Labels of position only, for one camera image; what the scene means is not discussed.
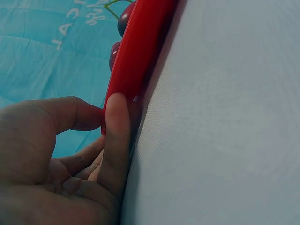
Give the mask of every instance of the white surface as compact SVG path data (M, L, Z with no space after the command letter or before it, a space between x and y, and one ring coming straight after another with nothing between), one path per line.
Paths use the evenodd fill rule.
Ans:
M300 224L300 0L187 0L164 55L122 223Z

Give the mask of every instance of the cherry stem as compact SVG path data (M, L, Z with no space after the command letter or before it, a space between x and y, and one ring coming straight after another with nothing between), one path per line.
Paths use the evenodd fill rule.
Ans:
M117 14L115 14L115 13L109 8L109 6L110 6L111 4L113 4L113 3L118 2L118 1L128 1L128 2L131 2L131 3L132 3L132 0L114 0L114 1L112 1L112 2L110 2L110 3L104 5L104 8L106 8L111 14L113 14L113 16L117 18L117 20L119 19L119 17L117 16Z

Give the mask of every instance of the finger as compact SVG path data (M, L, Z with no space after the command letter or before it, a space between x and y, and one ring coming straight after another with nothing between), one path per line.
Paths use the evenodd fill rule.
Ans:
M60 97L42 101L29 101L45 110L50 116L57 134L66 130L88 131L101 124L102 109L77 97Z
M67 129L95 129L101 118L102 109L76 97L26 101L1 109L0 158L12 167L2 173L18 182L44 182L56 134Z
M101 136L91 145L77 152L72 156L60 157L59 161L68 169L69 173L74 176L86 167L89 167L99 156L104 148L105 137Z
M88 180L88 178L95 173L96 170L98 170L98 167L100 167L101 162L103 158L103 151L98 155L98 157L95 159L95 161L87 168L84 168L81 170L78 174L76 174L76 177L81 178L82 180Z
M119 201L107 189L92 181L83 180L73 195L97 202L110 213L119 209Z
M103 161L97 182L119 200L129 166L130 118L122 94L113 94L106 106L106 137Z

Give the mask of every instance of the red object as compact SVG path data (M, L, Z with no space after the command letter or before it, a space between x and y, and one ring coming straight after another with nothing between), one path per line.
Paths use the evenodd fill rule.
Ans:
M136 1L112 69L104 112L113 93L124 94L128 101L138 96L141 102L176 6L177 0Z

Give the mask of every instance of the blue fabric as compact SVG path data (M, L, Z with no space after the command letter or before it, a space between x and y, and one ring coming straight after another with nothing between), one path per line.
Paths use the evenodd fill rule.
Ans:
M103 106L108 59L120 41L108 0L1 0L0 107L27 99L74 95ZM129 3L110 6L118 15ZM53 156L73 154L99 137L68 131Z

